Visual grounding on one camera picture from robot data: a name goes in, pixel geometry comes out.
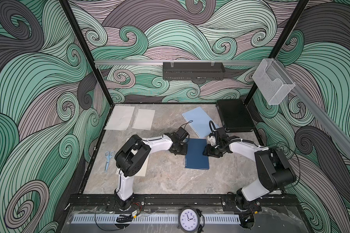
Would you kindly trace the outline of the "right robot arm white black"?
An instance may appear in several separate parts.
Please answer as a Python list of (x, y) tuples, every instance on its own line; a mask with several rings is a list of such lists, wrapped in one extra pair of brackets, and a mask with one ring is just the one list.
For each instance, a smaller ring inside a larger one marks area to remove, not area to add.
[(255, 162), (257, 179), (235, 194), (238, 209), (258, 211), (259, 198), (296, 181), (297, 176), (281, 148), (260, 146), (251, 140), (228, 136), (224, 128), (216, 128), (211, 120), (209, 127), (211, 133), (203, 155), (221, 158), (227, 153), (237, 153)]

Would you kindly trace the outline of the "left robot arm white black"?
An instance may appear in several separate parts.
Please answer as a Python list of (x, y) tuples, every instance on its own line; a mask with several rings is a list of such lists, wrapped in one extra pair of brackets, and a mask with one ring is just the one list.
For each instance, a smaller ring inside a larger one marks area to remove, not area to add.
[(114, 192), (115, 205), (121, 210), (130, 208), (133, 200), (134, 176), (141, 170), (150, 154), (169, 151), (174, 155), (186, 155), (189, 136), (183, 127), (153, 138), (131, 136), (114, 157), (116, 167), (119, 169), (119, 181)]

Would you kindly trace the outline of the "torn lined paper page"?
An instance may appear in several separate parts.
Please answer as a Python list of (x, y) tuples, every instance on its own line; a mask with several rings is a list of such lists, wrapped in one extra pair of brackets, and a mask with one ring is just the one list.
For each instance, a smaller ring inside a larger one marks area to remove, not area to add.
[(127, 130), (133, 116), (134, 109), (134, 106), (116, 105), (104, 129), (116, 131)]

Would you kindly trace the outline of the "dark blue spiral notebook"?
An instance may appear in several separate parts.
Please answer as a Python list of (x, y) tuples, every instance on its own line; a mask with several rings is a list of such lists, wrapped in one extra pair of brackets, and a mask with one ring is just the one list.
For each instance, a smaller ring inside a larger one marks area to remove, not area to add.
[(209, 158), (203, 155), (207, 146), (206, 139), (191, 138), (188, 143), (187, 154), (184, 159), (184, 167), (186, 169), (209, 170)]

